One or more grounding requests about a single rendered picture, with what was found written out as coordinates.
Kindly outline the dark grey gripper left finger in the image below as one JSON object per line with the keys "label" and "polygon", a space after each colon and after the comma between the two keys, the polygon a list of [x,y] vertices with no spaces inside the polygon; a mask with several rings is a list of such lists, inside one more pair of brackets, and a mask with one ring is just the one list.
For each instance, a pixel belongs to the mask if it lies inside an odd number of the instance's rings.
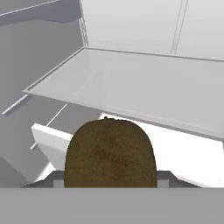
{"label": "dark grey gripper left finger", "polygon": [[45,179],[36,181],[34,183],[30,183],[29,185],[25,185],[24,188],[30,187],[53,187],[54,180],[64,181],[64,172],[63,171],[52,171]]}

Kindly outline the brown kiwi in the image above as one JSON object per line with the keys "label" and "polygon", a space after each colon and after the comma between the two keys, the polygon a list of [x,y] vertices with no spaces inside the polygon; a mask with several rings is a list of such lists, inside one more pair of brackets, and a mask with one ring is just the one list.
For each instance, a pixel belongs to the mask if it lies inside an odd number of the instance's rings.
{"label": "brown kiwi", "polygon": [[157,187],[151,140],[131,121],[104,117],[85,123],[67,147],[64,186]]}

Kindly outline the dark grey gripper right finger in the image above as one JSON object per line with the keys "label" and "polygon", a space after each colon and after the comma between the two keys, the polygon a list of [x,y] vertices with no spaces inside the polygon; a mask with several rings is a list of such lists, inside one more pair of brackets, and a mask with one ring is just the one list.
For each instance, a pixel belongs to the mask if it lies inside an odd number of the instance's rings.
{"label": "dark grey gripper right finger", "polygon": [[157,171],[157,187],[158,188],[199,188],[198,185],[191,184],[184,180],[178,179],[170,171]]}

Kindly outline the white fridge drawer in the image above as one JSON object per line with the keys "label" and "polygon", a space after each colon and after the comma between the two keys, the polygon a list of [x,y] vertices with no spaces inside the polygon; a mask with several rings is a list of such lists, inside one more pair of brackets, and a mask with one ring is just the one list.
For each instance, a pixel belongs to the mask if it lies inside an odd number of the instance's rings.
{"label": "white fridge drawer", "polygon": [[[143,129],[138,122],[133,123]],[[38,123],[31,126],[34,141],[55,170],[65,171],[67,147],[80,127],[70,134]],[[151,141],[153,135],[145,133]],[[178,131],[171,136],[166,129],[156,139],[151,144],[157,171],[170,171],[178,179],[199,187],[224,187],[224,152],[219,153],[210,140],[192,142],[187,134]]]}

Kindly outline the glass fridge shelf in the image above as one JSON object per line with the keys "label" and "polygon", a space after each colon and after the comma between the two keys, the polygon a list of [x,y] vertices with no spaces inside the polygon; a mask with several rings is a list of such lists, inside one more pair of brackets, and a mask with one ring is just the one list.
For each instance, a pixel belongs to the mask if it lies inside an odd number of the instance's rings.
{"label": "glass fridge shelf", "polygon": [[83,47],[24,90],[224,139],[224,61]]}

